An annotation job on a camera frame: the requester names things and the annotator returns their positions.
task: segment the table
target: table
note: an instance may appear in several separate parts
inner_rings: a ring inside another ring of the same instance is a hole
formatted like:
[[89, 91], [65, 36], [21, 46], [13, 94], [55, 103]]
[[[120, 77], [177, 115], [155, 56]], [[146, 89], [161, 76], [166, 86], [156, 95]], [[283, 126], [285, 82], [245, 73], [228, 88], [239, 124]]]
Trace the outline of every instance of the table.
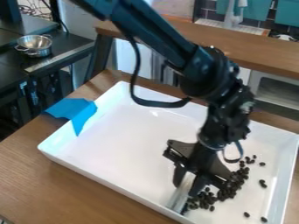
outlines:
[[[53, 80], [53, 83], [55, 83], [56, 90], [53, 94], [54, 99], [59, 100], [63, 97], [58, 71], [62, 67], [69, 66], [91, 54], [94, 49], [94, 42], [91, 39], [67, 34], [64, 31], [56, 30], [51, 31], [48, 34], [52, 36], [52, 55], [49, 57], [32, 59], [20, 52], [17, 52], [14, 48], [6, 49], [0, 53], [0, 64], [2, 67], [5, 67], [5, 73], [3, 73], [0, 79], [2, 81], [0, 84], [0, 91], [2, 88], [6, 88], [10, 84], [11, 77], [14, 77], [14, 74], [11, 72], [13, 69], [15, 71], [18, 70], [18, 72], [23, 76], [30, 78], [28, 79], [28, 87], [35, 92], [36, 87], [35, 85], [32, 85], [31, 82], [34, 80], [37, 80], [38, 82], [39, 78], [53, 74], [51, 79]], [[40, 106], [36, 105], [36, 102], [33, 102], [29, 95], [27, 98], [31, 112], [29, 115], [23, 115], [27, 117], [23, 123], [26, 123], [30, 120], [31, 116], [34, 117], [41, 111]]]
[[[216, 46], [242, 67], [299, 79], [299, 45], [295, 42], [168, 19], [191, 42]], [[96, 21], [94, 26], [102, 36], [124, 39], [111, 22]]]
[[11, 23], [0, 19], [0, 51], [17, 43], [24, 35], [41, 34], [57, 29], [59, 24], [28, 15], [21, 15], [20, 23]]
[[0, 53], [0, 62], [29, 75], [48, 75], [85, 58], [94, 47], [93, 40], [67, 34], [64, 31], [56, 30], [47, 34], [52, 36], [52, 55], [49, 57], [32, 59], [10, 48]]
[[[117, 81], [130, 76], [104, 71], [69, 97], [95, 100]], [[176, 87], [140, 78], [139, 85], [181, 97]], [[256, 121], [299, 133], [299, 122], [254, 112]], [[22, 224], [176, 223], [93, 180], [51, 162], [37, 146], [65, 121], [39, 115], [0, 143], [0, 214]], [[299, 166], [296, 167], [285, 224], [299, 218]]]

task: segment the black table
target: black table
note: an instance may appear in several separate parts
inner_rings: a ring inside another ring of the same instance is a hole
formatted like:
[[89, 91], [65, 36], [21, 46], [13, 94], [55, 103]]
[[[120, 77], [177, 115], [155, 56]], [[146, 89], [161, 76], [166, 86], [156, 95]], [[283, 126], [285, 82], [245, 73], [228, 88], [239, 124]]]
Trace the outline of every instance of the black table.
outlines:
[[22, 15], [22, 21], [12, 23], [0, 19], [0, 51], [17, 43], [24, 35], [41, 34], [57, 29], [59, 24], [40, 17]]
[[16, 68], [0, 63], [0, 107], [13, 103], [19, 126], [30, 120], [25, 88], [28, 75]]
[[32, 59], [10, 48], [0, 53], [0, 62], [29, 75], [43, 76], [85, 58], [94, 47], [93, 40], [88, 38], [63, 31], [51, 31], [48, 34], [52, 36], [52, 55], [42, 59]]
[[[52, 35], [53, 44], [52, 55], [46, 58], [32, 59], [16, 51], [13, 47], [0, 52], [0, 93], [3, 93], [0, 94], [0, 105], [7, 103], [9, 99], [11, 101], [16, 100], [20, 92], [19, 85], [27, 79], [26, 90], [27, 102], [31, 108], [30, 117], [37, 116], [43, 108], [40, 105], [35, 107], [34, 101], [32, 101], [32, 94], [36, 91], [34, 89], [36, 87], [36, 80], [49, 74], [52, 77], [51, 79], [56, 79], [57, 76], [55, 75], [58, 75], [58, 71], [61, 68], [72, 65], [72, 63], [85, 58], [93, 52], [94, 42], [91, 39], [67, 34], [63, 31], [51, 31], [47, 34]], [[11, 89], [11, 87], [15, 87], [15, 90], [18, 89], [15, 92], [18, 94], [14, 94], [16, 96], [14, 99], [6, 97], [6, 93], [8, 93], [6, 90]], [[61, 94], [61, 90], [58, 90], [55, 93], [55, 97]]]

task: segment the floor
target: floor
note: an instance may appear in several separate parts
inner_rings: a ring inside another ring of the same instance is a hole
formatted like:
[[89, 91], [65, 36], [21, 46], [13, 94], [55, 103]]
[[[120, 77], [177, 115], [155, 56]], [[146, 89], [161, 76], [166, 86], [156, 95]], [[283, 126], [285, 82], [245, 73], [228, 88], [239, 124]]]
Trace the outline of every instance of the floor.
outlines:
[[192, 18], [194, 0], [155, 0], [153, 7], [160, 14]]

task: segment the black cable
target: black cable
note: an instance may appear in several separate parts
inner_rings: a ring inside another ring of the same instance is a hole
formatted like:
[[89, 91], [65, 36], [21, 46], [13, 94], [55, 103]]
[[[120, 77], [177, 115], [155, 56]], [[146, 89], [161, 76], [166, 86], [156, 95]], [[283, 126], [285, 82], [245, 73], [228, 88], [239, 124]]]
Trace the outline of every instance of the black cable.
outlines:
[[53, 16], [55, 16], [56, 19], [62, 24], [62, 26], [66, 29], [66, 33], [67, 33], [67, 34], [70, 33], [70, 32], [68, 31], [68, 29], [67, 29], [65, 23], [61, 20], [60, 16], [56, 13], [56, 11], [53, 10], [53, 9], [51, 8], [51, 6], [50, 6], [45, 0], [40, 0], [40, 1], [43, 2], [43, 4], [44, 4], [44, 5], [51, 11], [51, 13], [53, 14]]
[[133, 99], [133, 101], [139, 105], [142, 105], [145, 107], [153, 107], [153, 108], [181, 108], [184, 105], [186, 105], [188, 102], [190, 102], [191, 101], [190, 97], [185, 97], [185, 98], [181, 99], [180, 101], [164, 102], [164, 101], [148, 101], [148, 100], [139, 98], [135, 95], [134, 87], [135, 87], [135, 84], [137, 81], [137, 77], [138, 77], [140, 65], [141, 65], [140, 51], [139, 51], [138, 45], [137, 45], [136, 41], [134, 40], [134, 38], [127, 31], [125, 31], [120, 25], [118, 25], [117, 23], [115, 23], [115, 25], [123, 33], [123, 35], [125, 36], [127, 41], [132, 45], [134, 52], [136, 54], [136, 66], [135, 66], [134, 72], [132, 73], [132, 78], [131, 78], [131, 82], [130, 82], [130, 86], [129, 86], [129, 92], [130, 92], [130, 95], [131, 95], [131, 98]]

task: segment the wall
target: wall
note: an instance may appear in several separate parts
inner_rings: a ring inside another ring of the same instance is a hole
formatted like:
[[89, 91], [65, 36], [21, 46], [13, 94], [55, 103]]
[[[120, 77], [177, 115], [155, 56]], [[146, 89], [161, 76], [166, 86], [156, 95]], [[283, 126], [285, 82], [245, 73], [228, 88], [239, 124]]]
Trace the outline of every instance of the wall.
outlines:
[[[216, 0], [196, 0], [200, 4], [200, 10], [197, 11], [198, 18], [208, 18], [211, 20], [224, 21], [225, 16], [216, 13]], [[269, 9], [268, 17], [266, 21], [258, 21], [249, 18], [244, 18], [242, 25], [249, 25], [254, 27], [260, 27], [269, 30], [276, 30], [279, 33], [290, 33], [291, 35], [299, 36], [299, 28], [294, 26], [288, 26], [285, 24], [275, 23], [277, 0], [274, 0], [271, 8]]]

